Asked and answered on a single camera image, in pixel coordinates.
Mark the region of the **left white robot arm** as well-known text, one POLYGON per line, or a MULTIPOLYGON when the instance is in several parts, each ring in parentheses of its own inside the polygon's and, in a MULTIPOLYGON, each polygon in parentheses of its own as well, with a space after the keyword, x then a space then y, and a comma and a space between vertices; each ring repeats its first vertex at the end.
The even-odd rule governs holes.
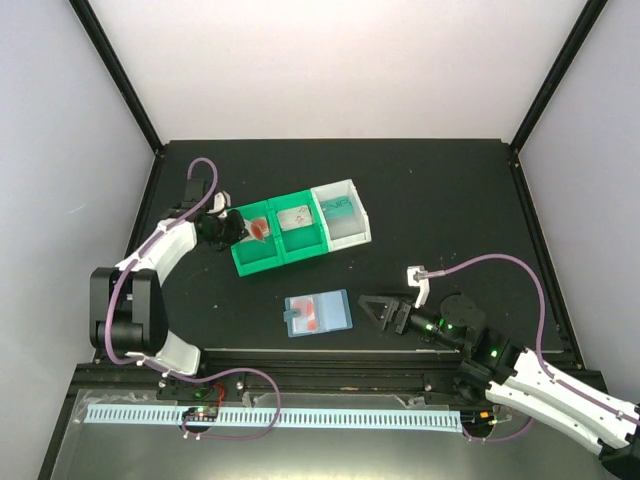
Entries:
POLYGON ((205 180, 189 180, 183 201, 167 210, 150 237, 114 267, 90 277, 89 339, 116 364, 137 363, 180 375, 193 399, 214 388, 213 372, 201 364, 201 350, 169 328, 163 283, 196 246, 222 249, 249 236, 248 223, 231 207, 231 196, 205 180))

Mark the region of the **red circle card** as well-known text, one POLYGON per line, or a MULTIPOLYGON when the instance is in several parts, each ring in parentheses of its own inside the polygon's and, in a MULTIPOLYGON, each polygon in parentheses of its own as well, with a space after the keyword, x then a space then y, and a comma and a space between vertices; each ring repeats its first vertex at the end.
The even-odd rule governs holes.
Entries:
POLYGON ((258 217, 250 220, 254 223, 254 231, 249 233, 251 239, 259 242, 264 242, 265 239, 270 235, 270 227, 267 219, 265 217, 258 217))
POLYGON ((292 301, 291 309, 295 310, 292 319, 292 330, 296 334, 315 332, 318 322, 312 298, 297 298, 292 301))

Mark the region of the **blue card holder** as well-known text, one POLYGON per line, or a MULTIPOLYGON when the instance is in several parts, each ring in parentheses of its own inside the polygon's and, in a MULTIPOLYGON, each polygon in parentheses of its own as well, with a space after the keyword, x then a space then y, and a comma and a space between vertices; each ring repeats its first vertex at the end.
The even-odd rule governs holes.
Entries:
POLYGON ((287 327, 289 338, 305 337, 326 334, 336 331, 345 331, 353 328, 353 320, 349 306, 348 294, 345 289, 287 297, 284 300, 283 321, 287 327), (291 304, 297 298, 312 298, 315 305, 315 314, 318 329, 315 332, 296 334, 292 330, 292 319, 295 310, 291 304))

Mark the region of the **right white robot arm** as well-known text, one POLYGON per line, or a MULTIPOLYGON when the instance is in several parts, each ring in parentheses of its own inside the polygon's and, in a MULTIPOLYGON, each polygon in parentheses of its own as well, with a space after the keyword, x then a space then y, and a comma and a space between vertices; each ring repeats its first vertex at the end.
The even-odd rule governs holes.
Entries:
POLYGON ((595 454, 618 479, 639 476, 639 407, 557 369, 488 326, 468 297, 446 297, 436 313, 407 299, 362 295, 359 306, 381 330, 413 331, 462 356, 457 396, 511 407, 565 434, 595 454))

